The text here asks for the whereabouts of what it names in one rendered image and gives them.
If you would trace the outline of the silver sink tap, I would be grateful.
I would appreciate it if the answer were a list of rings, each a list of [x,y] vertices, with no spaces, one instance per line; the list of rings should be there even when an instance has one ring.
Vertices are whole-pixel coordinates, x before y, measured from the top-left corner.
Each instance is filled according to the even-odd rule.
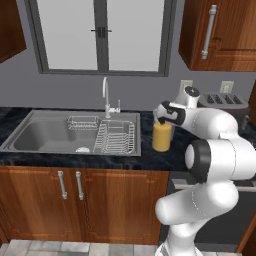
[[[105,117],[111,118],[112,113],[120,113],[121,112],[121,100],[118,100],[118,107],[112,108],[109,102],[109,91],[108,91],[108,79],[107,77],[103,78],[103,98],[105,99]]]

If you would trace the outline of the brown wall cupboard door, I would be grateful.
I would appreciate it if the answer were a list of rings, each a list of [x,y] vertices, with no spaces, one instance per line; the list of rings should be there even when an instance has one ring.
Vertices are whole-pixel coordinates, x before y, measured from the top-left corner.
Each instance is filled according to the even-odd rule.
[[[211,5],[217,13],[203,60]],[[179,54],[192,71],[256,72],[256,0],[185,0]]]

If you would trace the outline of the black window latch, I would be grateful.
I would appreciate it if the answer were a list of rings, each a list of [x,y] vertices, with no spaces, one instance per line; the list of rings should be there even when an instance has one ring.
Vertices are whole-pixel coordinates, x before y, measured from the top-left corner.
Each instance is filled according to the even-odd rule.
[[[109,30],[107,30],[105,27],[98,27],[94,30],[94,32],[97,34],[99,38],[106,38],[107,34],[109,33]]]

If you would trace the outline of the grey framed window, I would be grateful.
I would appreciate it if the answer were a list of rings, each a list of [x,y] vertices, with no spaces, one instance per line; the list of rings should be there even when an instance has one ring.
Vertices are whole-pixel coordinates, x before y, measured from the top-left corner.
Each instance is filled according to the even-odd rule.
[[[39,72],[166,76],[174,0],[24,0]],[[94,32],[109,30],[106,38]]]

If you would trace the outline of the brown base cupboard door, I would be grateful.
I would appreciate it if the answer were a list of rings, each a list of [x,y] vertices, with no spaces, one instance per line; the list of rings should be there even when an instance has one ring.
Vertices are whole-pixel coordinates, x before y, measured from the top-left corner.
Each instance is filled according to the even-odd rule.
[[[66,200],[62,198],[58,171],[64,173]],[[80,242],[69,169],[0,166],[0,226],[7,241]]]
[[[81,172],[83,200],[79,199],[76,171]],[[166,171],[79,168],[71,177],[85,242],[158,243],[160,222],[155,205],[166,195]]]

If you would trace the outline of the grey steel sink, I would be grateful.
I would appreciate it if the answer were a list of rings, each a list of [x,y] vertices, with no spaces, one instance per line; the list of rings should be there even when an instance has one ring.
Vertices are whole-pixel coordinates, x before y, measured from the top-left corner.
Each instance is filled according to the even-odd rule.
[[[70,116],[98,116],[98,129],[102,120],[130,121],[135,125],[135,148],[128,155],[94,153],[97,130],[70,130],[67,120]],[[75,152],[87,147],[90,153]],[[31,110],[0,146],[0,152],[57,153],[80,155],[140,156],[141,132],[139,113],[113,113],[106,118],[104,112],[96,111],[53,111]]]

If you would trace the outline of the silver four-slot toaster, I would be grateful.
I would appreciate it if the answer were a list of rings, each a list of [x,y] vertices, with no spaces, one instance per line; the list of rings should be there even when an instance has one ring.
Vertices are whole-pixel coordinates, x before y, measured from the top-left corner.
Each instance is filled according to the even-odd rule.
[[[228,112],[236,119],[239,131],[244,130],[247,125],[250,107],[241,96],[230,93],[205,93],[200,95],[197,106]]]

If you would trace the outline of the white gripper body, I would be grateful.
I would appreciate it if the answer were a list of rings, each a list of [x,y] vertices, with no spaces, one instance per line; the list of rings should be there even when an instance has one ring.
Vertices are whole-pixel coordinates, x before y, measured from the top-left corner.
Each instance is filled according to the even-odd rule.
[[[156,109],[153,110],[154,121],[160,124],[170,123],[169,120],[169,101],[161,102]]]

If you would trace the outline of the white wall socket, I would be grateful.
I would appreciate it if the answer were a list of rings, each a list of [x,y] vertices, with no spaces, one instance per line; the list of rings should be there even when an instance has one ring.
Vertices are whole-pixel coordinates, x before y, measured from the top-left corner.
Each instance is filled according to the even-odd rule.
[[[233,81],[222,81],[220,92],[221,93],[231,93],[233,89],[234,82]]]
[[[180,94],[181,95],[190,95],[193,92],[192,85],[193,85],[192,80],[181,80],[180,81]]]

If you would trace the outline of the yellow pitcher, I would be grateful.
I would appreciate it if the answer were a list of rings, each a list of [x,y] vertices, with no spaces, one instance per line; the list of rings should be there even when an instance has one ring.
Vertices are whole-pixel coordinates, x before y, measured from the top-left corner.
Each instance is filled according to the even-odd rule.
[[[157,152],[166,152],[170,148],[172,126],[155,122],[153,126],[152,148]]]

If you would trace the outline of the black dishwasher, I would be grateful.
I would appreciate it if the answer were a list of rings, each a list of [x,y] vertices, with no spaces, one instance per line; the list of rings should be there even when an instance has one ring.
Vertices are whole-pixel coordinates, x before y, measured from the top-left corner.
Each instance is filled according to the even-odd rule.
[[[188,172],[170,171],[167,195],[180,191],[174,187],[173,179],[185,179],[189,184],[195,184],[195,180]],[[239,191],[239,201],[233,210],[210,220],[199,230],[195,239],[196,246],[202,251],[235,251],[254,212],[256,193]],[[164,242],[167,233],[168,226],[161,224],[158,245]]]

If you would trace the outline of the brown wall cupboard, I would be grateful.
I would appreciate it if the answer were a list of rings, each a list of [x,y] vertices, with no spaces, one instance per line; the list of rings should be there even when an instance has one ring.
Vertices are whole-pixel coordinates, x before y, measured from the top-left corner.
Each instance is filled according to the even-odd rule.
[[[0,63],[26,49],[16,0],[0,0]]]

